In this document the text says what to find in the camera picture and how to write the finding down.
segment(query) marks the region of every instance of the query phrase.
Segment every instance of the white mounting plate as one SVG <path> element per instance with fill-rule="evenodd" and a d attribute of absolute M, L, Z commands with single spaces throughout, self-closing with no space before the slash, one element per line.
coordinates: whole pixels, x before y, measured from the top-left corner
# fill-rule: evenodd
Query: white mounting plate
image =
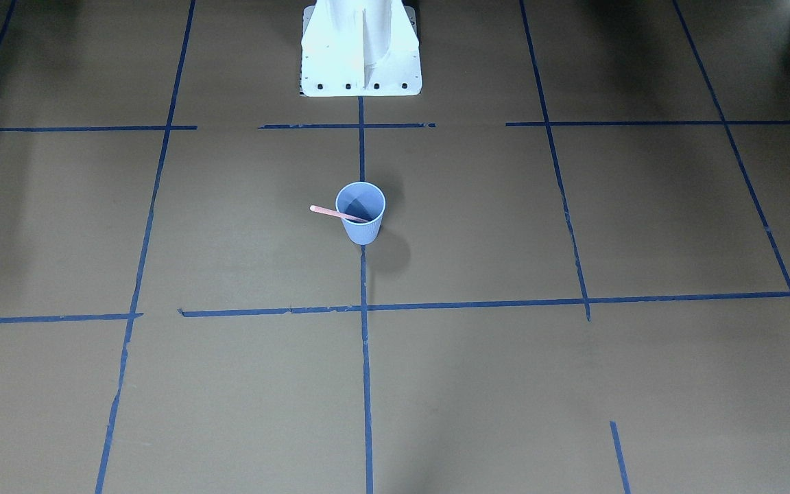
<path fill-rule="evenodd" d="M 310 5 L 304 9 L 303 29 L 301 35 L 307 32 L 310 18 L 313 16 L 315 5 Z M 404 7 L 410 25 L 414 29 L 414 34 L 418 34 L 419 29 L 416 22 L 416 10 L 413 7 Z M 335 97 L 335 96 L 415 96 L 420 94 L 422 89 L 422 74 L 420 71 L 419 54 L 390 54 L 389 62 L 384 65 L 371 69 L 370 83 L 367 88 L 350 87 L 346 89 L 345 84 L 329 84 L 328 82 L 310 81 L 311 74 L 319 72 L 313 68 L 313 60 L 301 57 L 301 76 L 299 88 L 301 96 L 311 97 Z"/>

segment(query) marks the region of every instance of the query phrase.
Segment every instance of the gray floor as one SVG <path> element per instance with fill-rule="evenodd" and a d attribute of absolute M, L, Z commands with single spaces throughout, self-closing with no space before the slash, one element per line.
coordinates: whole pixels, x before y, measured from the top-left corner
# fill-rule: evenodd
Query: gray floor
<path fill-rule="evenodd" d="M 0 492 L 790 493 L 790 0 L 308 3 L 0 1 Z"/>

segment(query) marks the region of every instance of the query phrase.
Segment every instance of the plastic cup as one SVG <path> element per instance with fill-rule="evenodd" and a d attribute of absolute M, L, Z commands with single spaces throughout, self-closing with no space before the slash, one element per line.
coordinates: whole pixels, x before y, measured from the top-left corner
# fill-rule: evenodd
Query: plastic cup
<path fill-rule="evenodd" d="M 380 231 L 383 211 L 386 210 L 386 197 L 376 185 L 353 182 L 337 194 L 335 208 L 340 213 L 368 220 L 366 223 L 358 223 L 341 219 L 349 240 L 359 245 L 367 245 L 374 241 Z"/>

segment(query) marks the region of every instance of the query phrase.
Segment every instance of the pink stick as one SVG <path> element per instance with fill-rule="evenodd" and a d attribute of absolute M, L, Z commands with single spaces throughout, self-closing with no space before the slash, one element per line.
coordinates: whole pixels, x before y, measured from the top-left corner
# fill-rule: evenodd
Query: pink stick
<path fill-rule="evenodd" d="M 343 218 L 343 219 L 349 220 L 351 222 L 357 222 L 357 223 L 367 223 L 368 222 L 367 220 L 365 220 L 363 218 L 359 218 L 358 216 L 347 215 L 347 213 L 341 213 L 341 212 L 335 211 L 333 209 L 327 209 L 327 207 L 320 207 L 320 206 L 313 205 L 313 206 L 310 206 L 310 211 L 313 211 L 314 213 L 322 213 L 322 215 L 336 216 L 338 218 Z"/>

